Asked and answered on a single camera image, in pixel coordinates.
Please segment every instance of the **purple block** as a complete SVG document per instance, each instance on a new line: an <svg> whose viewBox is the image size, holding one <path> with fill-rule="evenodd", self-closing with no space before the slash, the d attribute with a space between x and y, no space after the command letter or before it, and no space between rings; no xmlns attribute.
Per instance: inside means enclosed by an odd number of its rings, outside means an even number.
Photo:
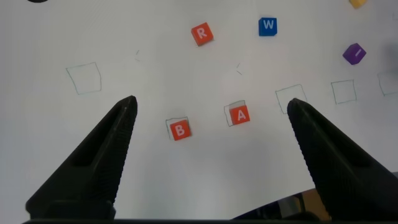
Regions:
<svg viewBox="0 0 398 224"><path fill-rule="evenodd" d="M359 63L366 55L366 51L358 43L348 47L343 57L352 65Z"/></svg>

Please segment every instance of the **yellow block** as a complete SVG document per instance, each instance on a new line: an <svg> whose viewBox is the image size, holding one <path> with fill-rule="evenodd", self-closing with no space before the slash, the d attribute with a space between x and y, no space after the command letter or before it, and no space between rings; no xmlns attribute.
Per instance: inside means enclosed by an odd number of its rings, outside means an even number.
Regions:
<svg viewBox="0 0 398 224"><path fill-rule="evenodd" d="M354 6L355 9L361 7L366 3L367 0L349 0L350 3Z"/></svg>

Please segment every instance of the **drawn square outline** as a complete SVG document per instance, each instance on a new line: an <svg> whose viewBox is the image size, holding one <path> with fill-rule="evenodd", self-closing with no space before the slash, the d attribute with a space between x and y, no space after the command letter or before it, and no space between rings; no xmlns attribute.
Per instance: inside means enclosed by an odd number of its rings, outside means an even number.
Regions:
<svg viewBox="0 0 398 224"><path fill-rule="evenodd" d="M167 134L169 134L169 139L170 140L174 140L174 137L172 138L173 134L171 133L170 125L174 124L176 122L179 122L179 121L183 121L183 120L186 120L188 122L188 127L189 127L189 130L191 132L190 136L192 136L192 130L191 130L191 125L189 124L188 116L181 117L181 118L170 118L170 119L166 119Z"/></svg>
<svg viewBox="0 0 398 224"><path fill-rule="evenodd" d="M398 75L398 71L397 71L397 70L391 70L391 71L380 72L380 73L378 73L378 75L377 75L377 78L379 79L379 86L380 86L380 89L381 89L381 92L382 92L383 96L393 95L393 94L398 93L398 90L392 91L392 92L389 92L389 93L386 93L386 92L383 90L383 87L382 87L382 85L381 85L381 79L382 79L382 78L381 78L381 75L383 75L383 74L388 74L388 73L395 73L396 75Z"/></svg>
<svg viewBox="0 0 398 224"><path fill-rule="evenodd" d="M86 92L79 92L78 89L77 89L76 83L75 83L75 81L73 80L72 75L70 74L70 70L71 70L72 68L84 67L84 66L91 65L91 64L95 64L95 67L96 67L97 72L98 72L98 75L99 75L99 90L86 91ZM96 62L91 62L91 63L87 63L87 64L84 64L84 65L77 65L77 66L73 66L73 67L68 67L68 68L66 68L66 70L67 70L67 72L68 72L68 75L69 75L70 79L72 80L73 86L75 87L76 93L77 93L78 95L83 95L83 94L86 94L86 93L94 93L94 92L97 92L97 91L101 91L101 90L102 90L102 76L101 76L101 72L100 72L100 70L98 69L98 66L97 66L97 63L96 63Z"/></svg>
<svg viewBox="0 0 398 224"><path fill-rule="evenodd" d="M279 100L279 97L278 97L278 92L284 91L284 90L287 90L287 89L289 89L289 88L293 88L293 87L296 87L296 86L300 86L300 87L301 87L301 90L303 91L303 95L304 95L304 97L305 97L305 101L308 102L307 96L305 95L303 86L302 86L301 84L296 84L296 85L292 85L292 86L287 87L287 88L283 88L283 89L281 89L281 90L276 90L276 91L275 91L276 98L277 98L277 100L278 100L278 104L279 104L280 110L282 111L283 114L287 114L287 112L286 112L286 113L284 112L284 110L283 110L283 108L282 108L282 105L280 104L280 100Z"/></svg>
<svg viewBox="0 0 398 224"><path fill-rule="evenodd" d="M229 110L231 109L230 107L233 106L233 108L237 108L239 106L245 106L245 105L246 105L246 102L244 100L239 100L239 101L236 101L234 103L230 103L230 104L224 106L224 114L225 114L226 123L228 124L228 127L232 127L235 125L232 123L231 113L229 113Z"/></svg>
<svg viewBox="0 0 398 224"><path fill-rule="evenodd" d="M334 83L343 83L343 82L353 82L353 90L354 90L354 96L355 99L353 100L346 100L346 101L342 101L342 102L338 102L337 103L337 99L336 99L336 93L335 93L335 88L333 87ZM354 80L342 80L342 81L337 81L337 82L331 82L331 89L333 90L333 97L335 98L335 103L337 104L341 104L341 103L347 103L347 102L351 102L351 101L356 101L356 91L355 91L355 86L354 86Z"/></svg>

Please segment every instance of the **cube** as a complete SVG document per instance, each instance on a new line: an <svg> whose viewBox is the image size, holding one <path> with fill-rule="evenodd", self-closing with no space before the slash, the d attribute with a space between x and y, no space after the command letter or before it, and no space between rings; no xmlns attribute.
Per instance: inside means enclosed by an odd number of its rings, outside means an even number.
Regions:
<svg viewBox="0 0 398 224"><path fill-rule="evenodd" d="M229 113L231 114L232 123L234 125L250 121L249 111L246 105L229 109Z"/></svg>
<svg viewBox="0 0 398 224"><path fill-rule="evenodd" d="M354 80L332 82L331 88L333 90L336 104L356 101Z"/></svg>
<svg viewBox="0 0 398 224"><path fill-rule="evenodd" d="M250 121L249 111L244 100L225 106L224 113L229 127Z"/></svg>
<svg viewBox="0 0 398 224"><path fill-rule="evenodd" d="M193 35L193 38L197 42L198 46L201 46L201 45L213 40L213 38L214 38L207 22L192 28L191 33Z"/></svg>
<svg viewBox="0 0 398 224"><path fill-rule="evenodd" d="M349 0L355 9L363 6L367 0Z"/></svg>
<svg viewBox="0 0 398 224"><path fill-rule="evenodd" d="M366 51L358 43L350 45L344 52L343 57L352 65L358 64L366 55Z"/></svg>
<svg viewBox="0 0 398 224"><path fill-rule="evenodd" d="M294 98L307 102L307 97L301 84L277 90L275 94L283 114L287 113L287 105Z"/></svg>
<svg viewBox="0 0 398 224"><path fill-rule="evenodd" d="M95 62L67 68L78 95L101 91L101 74Z"/></svg>
<svg viewBox="0 0 398 224"><path fill-rule="evenodd" d="M172 118L166 120L169 138L178 141L191 136L188 118Z"/></svg>
<svg viewBox="0 0 398 224"><path fill-rule="evenodd" d="M398 93L398 70L381 72L377 77L384 96Z"/></svg>
<svg viewBox="0 0 398 224"><path fill-rule="evenodd" d="M276 18L261 18L259 20L260 36L275 36L278 33Z"/></svg>

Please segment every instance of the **black object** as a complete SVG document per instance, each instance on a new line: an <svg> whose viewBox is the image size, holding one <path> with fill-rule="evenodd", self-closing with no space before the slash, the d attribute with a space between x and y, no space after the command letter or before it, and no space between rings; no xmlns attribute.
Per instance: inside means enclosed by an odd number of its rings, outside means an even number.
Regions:
<svg viewBox="0 0 398 224"><path fill-rule="evenodd" d="M333 219L397 220L398 179L308 103L294 99L287 112L318 193ZM31 219L26 223L288 224L317 220L309 212L287 217L290 220L113 220L113 203L136 116L135 97L116 103L28 200L26 210Z"/></svg>
<svg viewBox="0 0 398 224"><path fill-rule="evenodd" d="M294 197L298 198L298 202L300 202L300 210L301 212L305 212L305 203L302 193L295 194Z"/></svg>
<svg viewBox="0 0 398 224"><path fill-rule="evenodd" d="M280 220L282 219L282 214L280 213L280 207L278 201L269 203L267 205L261 206L257 209L246 212L240 215L234 220Z"/></svg>
<svg viewBox="0 0 398 224"><path fill-rule="evenodd" d="M45 2L47 0L28 0L28 1L30 1L32 3L42 3L42 2Z"/></svg>
<svg viewBox="0 0 398 224"><path fill-rule="evenodd" d="M113 220L136 116L134 96L116 103L27 201L30 218Z"/></svg>
<svg viewBox="0 0 398 224"><path fill-rule="evenodd" d="M287 114L333 220L398 220L398 179L308 103Z"/></svg>

